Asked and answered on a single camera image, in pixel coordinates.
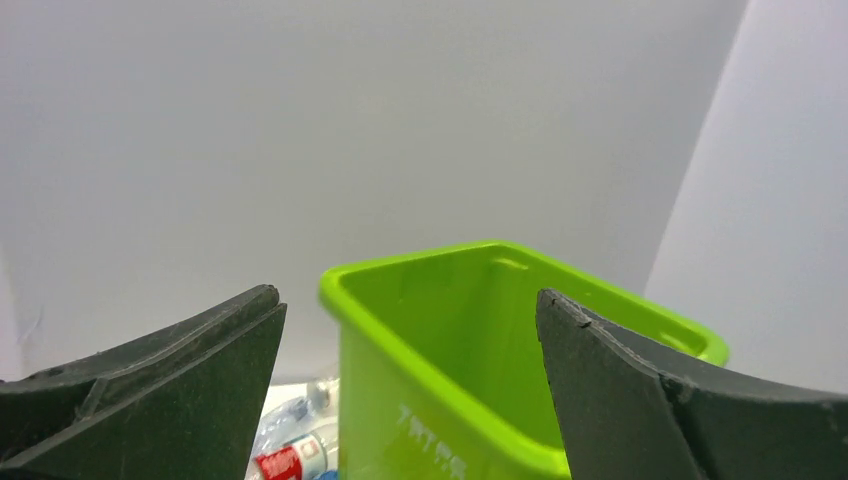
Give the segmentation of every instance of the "white surface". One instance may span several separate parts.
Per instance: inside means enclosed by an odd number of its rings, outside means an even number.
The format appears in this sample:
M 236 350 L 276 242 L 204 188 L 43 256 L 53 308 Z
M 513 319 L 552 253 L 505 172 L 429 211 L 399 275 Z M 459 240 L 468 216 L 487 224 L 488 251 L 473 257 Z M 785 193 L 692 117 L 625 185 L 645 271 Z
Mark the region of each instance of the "white surface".
M 848 3 L 750 7 L 647 295 L 731 367 L 848 392 Z
M 325 268 L 486 237 L 641 290 L 743 6 L 4 2 L 25 370 L 267 282 L 306 377 Z
M 18 345 L 18 326 L 14 321 L 15 309 L 12 288 L 3 263 L 0 249 L 0 380 L 13 380 L 23 374 L 21 349 Z
M 284 402 L 303 395 L 306 395 L 305 383 L 271 385 L 268 387 L 268 395 L 265 397 L 265 404 L 262 406 L 262 415 L 264 416 Z

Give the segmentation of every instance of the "lime green container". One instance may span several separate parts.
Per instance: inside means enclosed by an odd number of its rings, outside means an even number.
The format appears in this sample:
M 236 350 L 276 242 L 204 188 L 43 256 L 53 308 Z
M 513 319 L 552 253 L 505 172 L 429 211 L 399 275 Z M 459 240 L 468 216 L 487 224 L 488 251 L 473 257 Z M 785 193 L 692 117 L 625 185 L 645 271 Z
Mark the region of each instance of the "lime green container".
M 512 243 L 336 267 L 321 299 L 342 325 L 342 478 L 571 478 L 536 335 L 546 287 L 680 351 L 727 359 L 706 328 Z

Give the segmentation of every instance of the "plastic bottle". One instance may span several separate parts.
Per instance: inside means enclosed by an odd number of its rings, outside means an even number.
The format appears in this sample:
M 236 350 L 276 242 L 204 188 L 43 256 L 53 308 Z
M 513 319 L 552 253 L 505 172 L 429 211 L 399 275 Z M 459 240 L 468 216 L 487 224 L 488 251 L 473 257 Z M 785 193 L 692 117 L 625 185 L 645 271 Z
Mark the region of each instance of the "plastic bottle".
M 314 480 L 338 468 L 339 425 L 327 419 L 275 452 L 250 460 L 245 480 Z
M 259 420 L 250 456 L 276 451 L 322 420 L 337 418 L 338 404 L 338 378 L 308 383 L 305 395 L 283 403 Z

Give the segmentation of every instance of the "bin rim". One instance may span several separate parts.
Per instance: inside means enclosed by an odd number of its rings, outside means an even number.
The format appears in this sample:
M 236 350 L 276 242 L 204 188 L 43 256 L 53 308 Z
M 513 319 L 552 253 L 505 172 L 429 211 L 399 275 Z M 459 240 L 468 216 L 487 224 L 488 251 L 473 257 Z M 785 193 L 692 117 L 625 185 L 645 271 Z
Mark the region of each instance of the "bin rim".
M 546 475 L 570 476 L 570 470 L 563 450 L 544 445 L 530 438 L 517 427 L 501 418 L 500 415 L 496 414 L 489 407 L 483 405 L 421 354 L 409 347 L 402 338 L 385 326 L 342 285 L 345 276 L 363 270 L 465 250 L 488 248 L 504 248 L 516 251 L 522 255 L 532 257 L 578 275 L 600 288 L 639 303 L 658 315 L 675 321 L 703 338 L 705 348 L 696 356 L 697 358 L 719 366 L 727 363 L 730 353 L 727 344 L 707 327 L 656 305 L 636 294 L 586 274 L 555 258 L 510 241 L 496 239 L 483 240 L 365 260 L 333 267 L 321 276 L 319 288 L 320 301 L 339 323 L 354 327 L 373 346 L 389 357 L 409 378 L 413 379 L 420 387 L 424 387 L 437 403 L 441 404 L 455 417 L 464 419 L 470 429 L 479 435 L 480 438 L 485 439 L 500 454 L 508 457 L 511 462 L 517 465 L 529 466 Z

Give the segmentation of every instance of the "white wall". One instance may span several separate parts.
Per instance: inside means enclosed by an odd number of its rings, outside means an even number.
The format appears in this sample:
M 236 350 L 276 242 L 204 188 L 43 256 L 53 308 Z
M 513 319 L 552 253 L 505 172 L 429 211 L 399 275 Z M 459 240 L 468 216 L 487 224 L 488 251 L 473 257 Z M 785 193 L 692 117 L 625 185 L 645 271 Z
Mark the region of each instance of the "white wall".
M 640 290 L 744 2 L 5 2 L 0 242 L 28 371 L 254 284 L 484 237 Z
M 12 285 L 3 262 L 0 246 L 0 380 L 16 380 L 23 375 L 21 348 L 18 342 Z
M 734 369 L 848 392 L 846 24 L 846 2 L 752 2 L 647 294 Z

